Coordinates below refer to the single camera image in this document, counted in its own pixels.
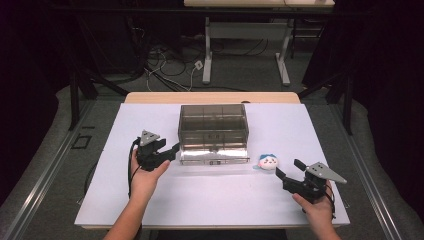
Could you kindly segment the smoky clear plastic drawer cabinet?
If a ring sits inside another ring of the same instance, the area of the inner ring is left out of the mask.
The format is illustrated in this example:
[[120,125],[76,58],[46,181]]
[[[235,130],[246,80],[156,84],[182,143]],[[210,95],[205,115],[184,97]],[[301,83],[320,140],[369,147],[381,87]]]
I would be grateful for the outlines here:
[[182,105],[178,137],[184,151],[244,151],[249,137],[245,105]]

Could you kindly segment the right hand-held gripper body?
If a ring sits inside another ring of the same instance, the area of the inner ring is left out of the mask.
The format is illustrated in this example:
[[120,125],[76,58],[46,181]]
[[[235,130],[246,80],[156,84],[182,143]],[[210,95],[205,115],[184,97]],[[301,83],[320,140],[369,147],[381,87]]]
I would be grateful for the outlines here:
[[310,203],[326,195],[328,180],[342,184],[347,183],[345,178],[321,162],[307,166],[306,170],[302,172],[304,173],[303,181],[289,178],[286,175],[283,189],[292,194],[299,194]]

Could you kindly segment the metal floor rail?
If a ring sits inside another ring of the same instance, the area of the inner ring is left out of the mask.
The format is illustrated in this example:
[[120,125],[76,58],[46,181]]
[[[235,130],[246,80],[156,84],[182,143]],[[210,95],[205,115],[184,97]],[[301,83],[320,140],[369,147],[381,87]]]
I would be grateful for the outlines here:
[[0,207],[0,240],[85,237],[74,224],[80,190],[63,169],[72,142],[71,106],[61,102],[39,149],[5,203]]
[[349,135],[345,129],[342,121],[342,113],[337,105],[329,105],[329,109],[332,113],[333,118],[336,120],[336,125],[342,133],[349,150],[352,154],[352,164],[357,172],[357,175],[362,183],[362,186],[366,192],[368,200],[372,206],[374,214],[376,215],[380,227],[387,240],[403,240],[389,209],[384,202],[382,195],[377,189],[374,179],[366,166],[364,158],[355,142],[352,135]]

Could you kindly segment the dark curtain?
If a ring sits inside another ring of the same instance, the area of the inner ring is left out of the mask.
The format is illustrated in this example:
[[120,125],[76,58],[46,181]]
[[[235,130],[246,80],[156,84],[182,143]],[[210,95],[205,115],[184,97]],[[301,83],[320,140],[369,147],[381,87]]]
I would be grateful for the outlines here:
[[364,39],[353,96],[368,110],[377,158],[424,221],[424,0],[340,0],[373,16],[347,28]]
[[38,0],[0,0],[0,205],[52,124],[65,72]]

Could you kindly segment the black metal stand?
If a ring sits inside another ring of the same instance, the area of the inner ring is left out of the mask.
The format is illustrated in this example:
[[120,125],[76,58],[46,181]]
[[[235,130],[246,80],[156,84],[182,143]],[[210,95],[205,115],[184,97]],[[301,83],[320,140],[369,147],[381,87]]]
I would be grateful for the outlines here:
[[344,96],[343,100],[343,112],[342,112],[342,125],[345,131],[352,135],[351,129],[351,113],[352,113],[352,101],[353,101],[353,78],[351,70],[344,70],[340,73],[321,80],[310,87],[306,87],[304,90],[298,93],[300,99],[312,94],[313,92],[321,89],[327,84],[332,84],[330,90],[326,96],[328,103],[337,103],[341,96]]
[[100,83],[121,96],[127,96],[129,92],[85,67],[79,60],[72,42],[68,43],[68,56],[72,66],[70,70],[71,124],[69,129],[73,130],[80,121],[79,93],[82,93],[89,100],[95,100],[98,97],[98,92],[94,83]]

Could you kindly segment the person's right hand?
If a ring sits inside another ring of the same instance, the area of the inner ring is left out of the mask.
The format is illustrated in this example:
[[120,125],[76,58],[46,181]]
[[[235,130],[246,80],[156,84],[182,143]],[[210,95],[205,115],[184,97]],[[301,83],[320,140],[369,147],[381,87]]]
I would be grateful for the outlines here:
[[334,229],[332,224],[332,203],[326,196],[317,200],[315,203],[310,203],[297,193],[294,193],[292,198],[305,211],[313,232]]

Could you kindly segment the person's left hand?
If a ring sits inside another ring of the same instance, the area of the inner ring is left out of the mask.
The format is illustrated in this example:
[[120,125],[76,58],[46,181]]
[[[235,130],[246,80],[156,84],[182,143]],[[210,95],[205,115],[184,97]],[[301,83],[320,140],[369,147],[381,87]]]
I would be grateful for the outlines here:
[[154,170],[146,171],[140,168],[136,155],[137,151],[134,150],[131,156],[130,200],[136,203],[148,202],[156,189],[159,178],[168,169],[170,161],[165,160]]

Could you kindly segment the white and blue plush toy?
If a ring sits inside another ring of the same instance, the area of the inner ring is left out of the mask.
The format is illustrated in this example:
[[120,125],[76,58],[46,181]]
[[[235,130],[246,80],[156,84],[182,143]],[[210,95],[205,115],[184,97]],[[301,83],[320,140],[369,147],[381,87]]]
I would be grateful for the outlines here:
[[279,165],[279,160],[274,154],[262,154],[259,157],[259,160],[256,165],[253,166],[254,169],[262,170],[275,170]]

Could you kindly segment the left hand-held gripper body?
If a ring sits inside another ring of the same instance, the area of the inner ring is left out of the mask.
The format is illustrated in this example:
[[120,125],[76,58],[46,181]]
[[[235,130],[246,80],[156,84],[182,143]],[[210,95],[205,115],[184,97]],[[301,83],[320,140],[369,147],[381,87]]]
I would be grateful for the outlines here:
[[166,159],[165,154],[156,148],[156,143],[161,140],[158,134],[143,130],[137,148],[136,159],[143,170],[153,171]]

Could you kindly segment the white-legged desk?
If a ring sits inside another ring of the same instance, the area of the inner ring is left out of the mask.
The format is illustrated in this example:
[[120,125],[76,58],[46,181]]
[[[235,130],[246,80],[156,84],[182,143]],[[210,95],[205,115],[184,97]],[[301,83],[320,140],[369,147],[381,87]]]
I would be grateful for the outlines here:
[[[317,10],[328,12],[333,6],[334,0],[184,0],[185,7],[200,8],[206,10],[289,10],[298,13],[301,10]],[[281,82],[284,86],[290,85],[285,55],[290,40],[290,32],[294,29],[293,17],[278,17],[276,22],[259,23],[257,20],[248,22],[240,20],[236,22],[223,22],[205,18],[205,60],[203,65],[203,83],[211,82],[212,39],[250,39],[250,40],[280,40],[281,50],[275,54]]]

